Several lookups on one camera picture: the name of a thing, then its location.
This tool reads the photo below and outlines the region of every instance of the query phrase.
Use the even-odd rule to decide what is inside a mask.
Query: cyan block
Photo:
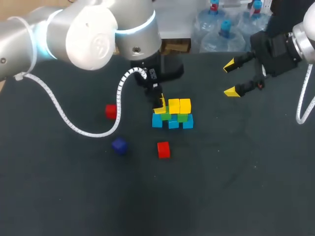
[[[168,121],[168,128],[169,129],[178,129],[179,123],[177,121],[177,115],[172,115],[172,119]]]
[[[153,128],[162,128],[163,122],[160,114],[152,114],[152,127]]]
[[[183,129],[192,129],[193,128],[193,118],[192,114],[188,115],[188,121],[183,123]]]

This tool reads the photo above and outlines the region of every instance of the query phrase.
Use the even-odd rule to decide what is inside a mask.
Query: dark table surface
[[[251,79],[253,63],[225,74],[232,54],[184,55],[182,79],[166,98],[191,98],[193,130],[152,129],[151,105],[130,79],[112,136],[69,129],[35,82],[8,80],[0,94],[1,236],[216,236],[315,234],[315,114],[295,111],[307,65],[244,98],[223,91]],[[69,119],[104,132],[119,79],[119,56],[96,72],[54,61],[34,74]],[[314,95],[310,79],[306,103]],[[123,137],[127,156],[111,142]],[[172,159],[159,160],[169,141]]]

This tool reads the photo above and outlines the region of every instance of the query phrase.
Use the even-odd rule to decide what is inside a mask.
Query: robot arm
[[[225,91],[227,96],[242,97],[256,88],[262,90],[268,77],[277,77],[297,67],[305,60],[315,63],[315,3],[307,11],[304,21],[293,28],[290,34],[270,38],[266,32],[251,36],[251,52],[235,57],[224,70],[228,73],[255,59],[255,77],[244,84]]]
[[[115,44],[131,61],[159,51],[151,0],[77,0],[67,8],[40,7],[0,23],[0,80],[51,59],[97,70],[110,60]]]
[[[299,56],[308,64],[315,63],[315,3],[306,12],[304,21],[293,28],[292,39]]]

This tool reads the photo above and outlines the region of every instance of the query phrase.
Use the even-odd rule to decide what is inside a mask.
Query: block tower
[[[178,129],[183,124],[183,129],[193,128],[190,99],[169,99],[166,105],[162,94],[163,107],[154,109],[152,114],[152,127],[162,128],[163,121],[168,122],[169,129]]]

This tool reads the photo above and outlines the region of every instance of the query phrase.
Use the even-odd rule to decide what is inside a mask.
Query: stacked blocks
[[[116,153],[119,155],[124,155],[127,152],[128,145],[125,140],[122,138],[117,138],[114,142],[112,142],[112,147]]]
[[[154,109],[155,113],[152,116],[152,127],[162,128],[163,121],[168,121],[169,129],[178,129],[179,123],[183,123],[184,129],[193,128],[193,117],[191,114],[191,101],[190,99],[169,99],[168,106],[165,104],[165,99],[162,97],[164,112],[162,108]]]
[[[116,119],[117,106],[116,105],[106,105],[105,115],[108,119]]]
[[[169,149],[169,143],[163,142],[157,144],[157,151],[159,159],[171,158],[171,152]]]

